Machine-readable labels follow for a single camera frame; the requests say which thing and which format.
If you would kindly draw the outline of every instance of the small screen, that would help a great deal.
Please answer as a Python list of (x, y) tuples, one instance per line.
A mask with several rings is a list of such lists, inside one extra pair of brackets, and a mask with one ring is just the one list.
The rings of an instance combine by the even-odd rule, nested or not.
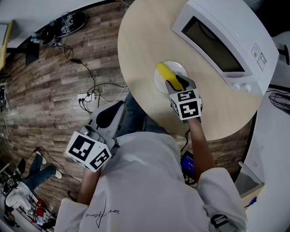
[(187, 23), (182, 33), (197, 44), (223, 72), (244, 72), (230, 50), (196, 17)]
[(181, 167), (187, 170), (188, 172), (194, 174), (194, 164), (192, 158), (185, 156), (185, 158), (181, 162)]

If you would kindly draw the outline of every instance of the blue jeans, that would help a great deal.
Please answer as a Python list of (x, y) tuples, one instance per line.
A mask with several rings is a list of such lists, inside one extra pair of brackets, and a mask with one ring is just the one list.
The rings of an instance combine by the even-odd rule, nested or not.
[(38, 186), (43, 184), (51, 176), (56, 174), (56, 168), (54, 165), (50, 165), (40, 171), (42, 164), (42, 156), (36, 154), (33, 163), (29, 170), (29, 175), (22, 182), (27, 185), (31, 192), (33, 192)]
[(159, 126), (144, 112), (144, 110), (142, 110), (130, 92), (125, 99), (125, 104), (125, 118), (116, 137), (138, 131), (148, 131), (168, 135), (167, 131), (163, 127)]

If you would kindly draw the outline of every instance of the red object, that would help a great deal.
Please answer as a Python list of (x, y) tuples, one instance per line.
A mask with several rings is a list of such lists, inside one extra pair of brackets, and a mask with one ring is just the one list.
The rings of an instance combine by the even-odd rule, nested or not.
[(36, 209), (36, 218), (37, 218), (36, 223), (42, 226), (44, 223), (44, 201), (42, 199), (38, 200), (35, 206), (35, 209)]

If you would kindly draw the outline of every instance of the microwave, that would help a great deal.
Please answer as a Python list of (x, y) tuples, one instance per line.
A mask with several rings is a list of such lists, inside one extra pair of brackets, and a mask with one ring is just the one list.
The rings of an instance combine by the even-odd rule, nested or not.
[(243, 0), (189, 0), (172, 30), (203, 55), (231, 88), (265, 94), (279, 52)]

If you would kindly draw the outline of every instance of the white t-shirt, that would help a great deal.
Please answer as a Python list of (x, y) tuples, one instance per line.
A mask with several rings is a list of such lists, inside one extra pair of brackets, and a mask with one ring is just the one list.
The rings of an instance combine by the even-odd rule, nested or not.
[(226, 215), (246, 231), (241, 198), (225, 169), (202, 173), (195, 190), (184, 183), (171, 136), (136, 132), (118, 142), (91, 204), (62, 200), (56, 232), (203, 232), (212, 226), (208, 212)]
[(17, 184), (17, 187), (6, 197), (6, 205), (13, 208), (18, 208), (22, 205), (27, 210), (30, 210), (31, 205), (27, 197), (31, 194), (31, 191), (23, 182), (18, 182)]

